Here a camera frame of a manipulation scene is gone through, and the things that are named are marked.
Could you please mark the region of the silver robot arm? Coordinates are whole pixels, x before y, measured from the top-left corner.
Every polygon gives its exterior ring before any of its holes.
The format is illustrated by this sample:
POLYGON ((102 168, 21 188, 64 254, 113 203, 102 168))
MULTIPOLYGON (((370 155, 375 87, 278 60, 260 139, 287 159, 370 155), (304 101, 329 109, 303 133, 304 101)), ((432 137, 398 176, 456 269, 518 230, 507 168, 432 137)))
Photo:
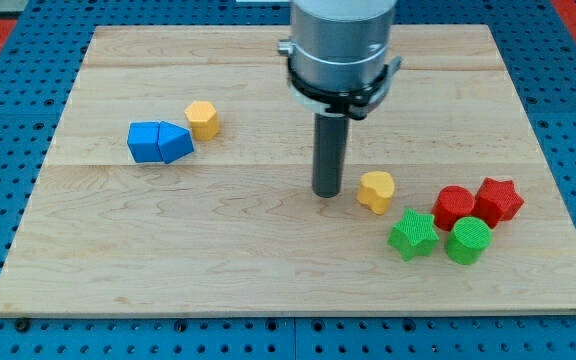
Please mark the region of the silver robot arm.
POLYGON ((395 0, 293 0, 278 42, 288 86, 311 112, 362 120, 384 100, 402 59, 386 60, 395 0))

